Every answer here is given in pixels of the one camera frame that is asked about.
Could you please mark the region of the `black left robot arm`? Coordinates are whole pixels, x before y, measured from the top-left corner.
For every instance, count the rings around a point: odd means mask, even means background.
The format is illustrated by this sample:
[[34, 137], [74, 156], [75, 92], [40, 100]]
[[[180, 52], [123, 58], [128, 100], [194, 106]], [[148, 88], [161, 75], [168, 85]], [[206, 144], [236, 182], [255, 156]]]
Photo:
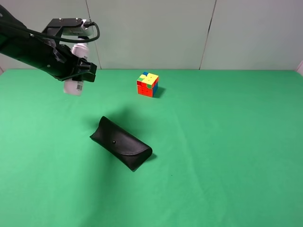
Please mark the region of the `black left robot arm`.
[[40, 69], [59, 81], [94, 82], [97, 66], [72, 53], [66, 43], [87, 44], [95, 22], [82, 18], [53, 18], [42, 32], [28, 29], [4, 7], [0, 8], [0, 52]]

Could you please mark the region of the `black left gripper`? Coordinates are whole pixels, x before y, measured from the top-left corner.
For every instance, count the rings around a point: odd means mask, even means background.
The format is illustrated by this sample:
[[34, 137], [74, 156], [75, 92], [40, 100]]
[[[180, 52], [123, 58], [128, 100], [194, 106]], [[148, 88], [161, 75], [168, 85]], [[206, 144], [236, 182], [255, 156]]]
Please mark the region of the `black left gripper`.
[[[89, 36], [66, 36], [63, 35], [64, 18], [52, 19], [43, 30], [44, 43], [52, 47], [54, 65], [47, 61], [49, 74], [59, 81], [72, 79], [74, 81], [94, 82], [96, 77], [97, 66], [89, 62], [84, 57], [77, 56], [71, 52], [71, 48], [60, 42], [72, 44], [88, 44], [97, 40], [97, 37]], [[90, 26], [98, 27], [97, 23], [90, 22]]]

